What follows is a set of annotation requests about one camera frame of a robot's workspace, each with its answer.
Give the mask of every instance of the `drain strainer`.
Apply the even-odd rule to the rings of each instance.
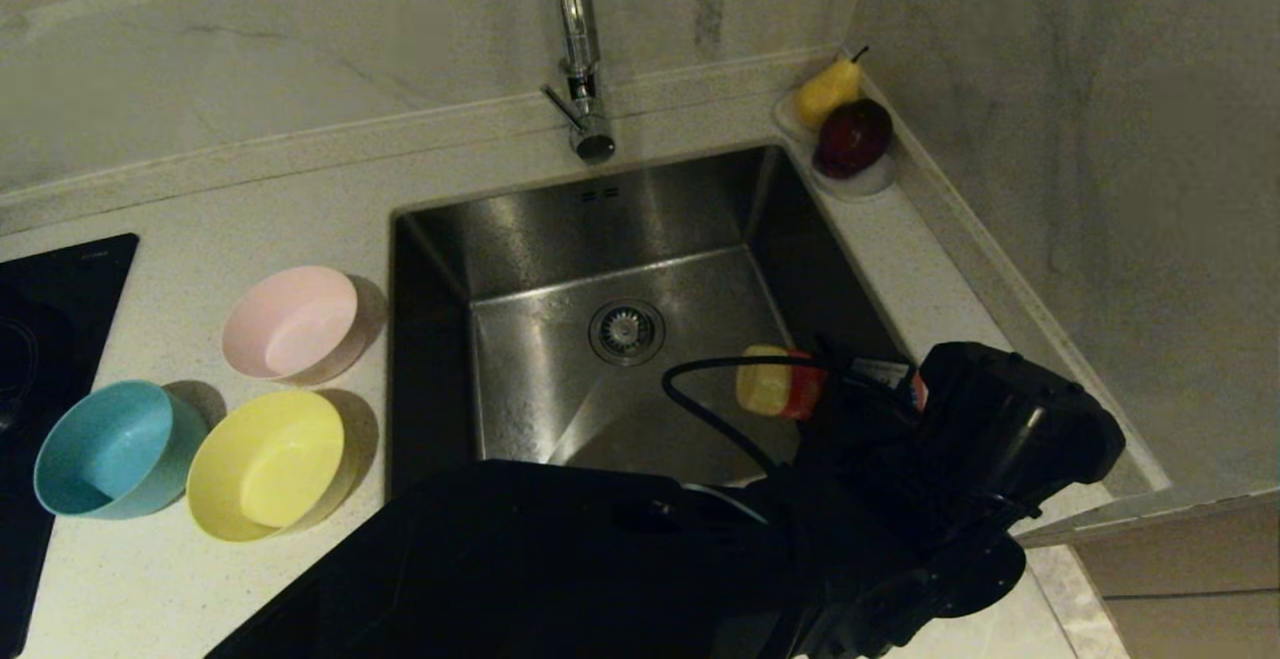
[[[591,317],[591,349],[599,358],[620,367],[648,362],[662,349],[663,337],[662,314],[640,299],[609,302]]]

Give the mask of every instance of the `sink basin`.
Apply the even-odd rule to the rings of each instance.
[[[394,218],[392,495],[472,459],[758,475],[662,393],[687,360],[768,343],[896,360],[785,150],[759,147]],[[796,427],[681,377],[778,459]]]

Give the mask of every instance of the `bowl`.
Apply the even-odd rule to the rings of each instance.
[[[191,516],[225,541],[306,528],[351,489],[355,471],[344,448],[342,417],[324,395],[260,395],[229,413],[201,445],[187,477]]]
[[[36,457],[36,498],[54,514],[128,520],[182,494],[209,430],[183,401],[147,381],[102,386],[69,408]]]
[[[332,267],[274,273],[232,310],[223,357],[248,377],[320,384],[346,371],[369,344],[358,308],[356,285]]]

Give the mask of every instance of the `induction cooktop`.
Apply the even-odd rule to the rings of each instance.
[[[0,656],[26,642],[54,526],[36,454],[92,389],[137,244],[114,235],[0,264]]]

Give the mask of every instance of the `faucet spout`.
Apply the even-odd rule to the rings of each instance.
[[[559,67],[568,86],[568,100],[559,99],[549,86],[543,86],[543,93],[568,120],[573,152],[585,163],[604,163],[613,156],[614,145],[598,93],[599,47],[591,0],[559,0],[559,8],[564,27],[564,58]]]

